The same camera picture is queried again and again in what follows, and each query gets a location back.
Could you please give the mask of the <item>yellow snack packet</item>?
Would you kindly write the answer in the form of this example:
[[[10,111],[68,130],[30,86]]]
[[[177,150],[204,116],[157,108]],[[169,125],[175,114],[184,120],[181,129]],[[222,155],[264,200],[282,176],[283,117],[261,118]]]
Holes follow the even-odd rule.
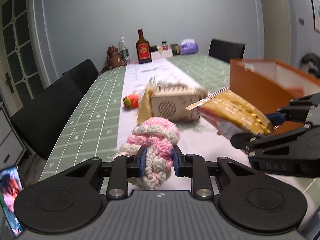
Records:
[[[204,118],[227,139],[238,133],[265,137],[274,132],[265,114],[227,87],[185,109]]]

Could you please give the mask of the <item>pink white knitted toy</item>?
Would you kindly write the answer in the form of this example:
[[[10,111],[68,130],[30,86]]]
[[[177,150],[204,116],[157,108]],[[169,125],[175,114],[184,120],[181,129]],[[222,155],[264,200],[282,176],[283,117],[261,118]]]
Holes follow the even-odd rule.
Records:
[[[178,128],[165,118],[153,117],[135,127],[119,154],[136,155],[144,146],[146,159],[142,178],[130,178],[129,182],[143,190],[158,189],[171,177],[172,151],[179,140]]]

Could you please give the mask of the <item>orange crochet strawberry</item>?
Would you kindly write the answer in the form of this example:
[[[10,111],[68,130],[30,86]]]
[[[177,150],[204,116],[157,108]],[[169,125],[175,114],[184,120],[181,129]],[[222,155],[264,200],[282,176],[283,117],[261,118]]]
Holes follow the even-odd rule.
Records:
[[[138,94],[130,94],[128,96],[123,97],[124,107],[127,109],[135,109],[139,107],[139,98]]]

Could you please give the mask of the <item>wooden speaker box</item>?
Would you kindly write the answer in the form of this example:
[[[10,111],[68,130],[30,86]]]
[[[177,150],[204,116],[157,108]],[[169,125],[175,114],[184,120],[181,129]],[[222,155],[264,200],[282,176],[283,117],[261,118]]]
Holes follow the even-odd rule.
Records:
[[[182,82],[167,82],[152,77],[139,98],[137,123],[152,117],[171,122],[193,122],[200,117],[186,108],[208,95],[202,86],[189,86]]]

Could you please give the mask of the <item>beige interior door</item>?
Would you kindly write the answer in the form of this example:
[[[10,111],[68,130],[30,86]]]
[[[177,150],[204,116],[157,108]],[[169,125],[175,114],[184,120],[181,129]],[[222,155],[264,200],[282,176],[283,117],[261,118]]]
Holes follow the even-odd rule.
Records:
[[[291,23],[288,0],[261,0],[264,22],[264,58],[290,62]]]

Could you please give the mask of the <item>black chair right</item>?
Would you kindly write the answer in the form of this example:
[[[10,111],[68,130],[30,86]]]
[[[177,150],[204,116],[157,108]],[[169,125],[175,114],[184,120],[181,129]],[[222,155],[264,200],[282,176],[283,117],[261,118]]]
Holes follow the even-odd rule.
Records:
[[[231,59],[242,59],[246,45],[244,43],[228,42],[212,39],[209,46],[208,55],[230,63]]]

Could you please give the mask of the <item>black chair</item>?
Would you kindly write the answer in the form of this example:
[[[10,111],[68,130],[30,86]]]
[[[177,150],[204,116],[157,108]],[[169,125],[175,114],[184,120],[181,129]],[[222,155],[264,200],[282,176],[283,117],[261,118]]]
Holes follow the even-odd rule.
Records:
[[[246,45],[244,43],[228,42],[212,39],[209,46],[208,55],[230,63],[231,59],[242,59]]]
[[[68,76],[62,76],[11,117],[18,135],[47,160],[83,94]]]
[[[86,59],[62,75],[69,76],[75,82],[80,92],[85,95],[97,79],[98,71],[94,63],[90,59]]]

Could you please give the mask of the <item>black chair near left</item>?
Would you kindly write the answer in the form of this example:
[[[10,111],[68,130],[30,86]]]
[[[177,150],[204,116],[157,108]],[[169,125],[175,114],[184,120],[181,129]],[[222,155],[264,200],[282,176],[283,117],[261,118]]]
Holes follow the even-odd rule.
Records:
[[[83,94],[68,76],[62,76],[11,117],[18,135],[47,160]]]

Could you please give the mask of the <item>black chair far left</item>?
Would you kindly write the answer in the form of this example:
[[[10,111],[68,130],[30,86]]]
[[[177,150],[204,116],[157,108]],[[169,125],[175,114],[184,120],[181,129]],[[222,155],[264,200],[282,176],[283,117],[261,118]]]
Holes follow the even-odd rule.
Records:
[[[98,71],[94,63],[90,59],[86,59],[62,75],[69,76],[75,82],[80,92],[85,95],[97,79]]]

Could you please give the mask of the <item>framed picture right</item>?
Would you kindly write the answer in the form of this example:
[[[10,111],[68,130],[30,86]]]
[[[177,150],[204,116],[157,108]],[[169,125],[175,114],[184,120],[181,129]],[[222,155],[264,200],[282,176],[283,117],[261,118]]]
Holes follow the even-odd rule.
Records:
[[[315,31],[320,32],[320,2],[319,0],[311,0],[313,12],[313,26]]]

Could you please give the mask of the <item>clear water bottle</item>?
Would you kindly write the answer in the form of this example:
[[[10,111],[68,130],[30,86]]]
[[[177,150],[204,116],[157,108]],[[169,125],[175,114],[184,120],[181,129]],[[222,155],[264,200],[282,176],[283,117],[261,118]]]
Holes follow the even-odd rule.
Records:
[[[119,51],[120,51],[120,53],[122,55],[124,63],[125,64],[130,63],[129,50],[128,50],[127,46],[126,46],[125,38],[123,36],[120,38],[120,41],[119,41]]]

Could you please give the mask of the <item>white cabinet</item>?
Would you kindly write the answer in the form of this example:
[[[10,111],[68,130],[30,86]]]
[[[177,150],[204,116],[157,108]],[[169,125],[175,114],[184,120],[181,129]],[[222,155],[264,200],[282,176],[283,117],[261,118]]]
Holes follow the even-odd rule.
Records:
[[[20,163],[27,148],[13,128],[5,105],[0,110],[0,168],[1,170]]]

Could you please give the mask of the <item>purple tissue pack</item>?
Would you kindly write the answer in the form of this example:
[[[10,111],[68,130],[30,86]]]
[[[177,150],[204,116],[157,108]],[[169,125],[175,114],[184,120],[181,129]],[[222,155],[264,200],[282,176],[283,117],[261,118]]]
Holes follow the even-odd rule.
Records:
[[[180,51],[182,55],[196,54],[199,52],[199,46],[192,38],[187,38],[180,43]]]

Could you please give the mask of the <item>brown liquor bottle red label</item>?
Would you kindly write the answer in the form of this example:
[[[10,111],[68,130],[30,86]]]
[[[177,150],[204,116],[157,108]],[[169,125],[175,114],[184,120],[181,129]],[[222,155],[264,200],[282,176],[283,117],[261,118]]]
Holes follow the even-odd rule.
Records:
[[[151,52],[150,52],[150,44],[144,38],[143,29],[138,29],[139,39],[136,42],[136,50],[138,56],[139,64],[149,63],[152,61]]]

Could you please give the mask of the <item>glass panel door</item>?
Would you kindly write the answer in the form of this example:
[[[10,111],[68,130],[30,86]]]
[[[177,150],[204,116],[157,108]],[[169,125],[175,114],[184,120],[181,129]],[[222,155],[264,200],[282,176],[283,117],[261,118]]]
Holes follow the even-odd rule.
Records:
[[[1,0],[1,100],[13,115],[45,87],[36,56],[30,0]]]

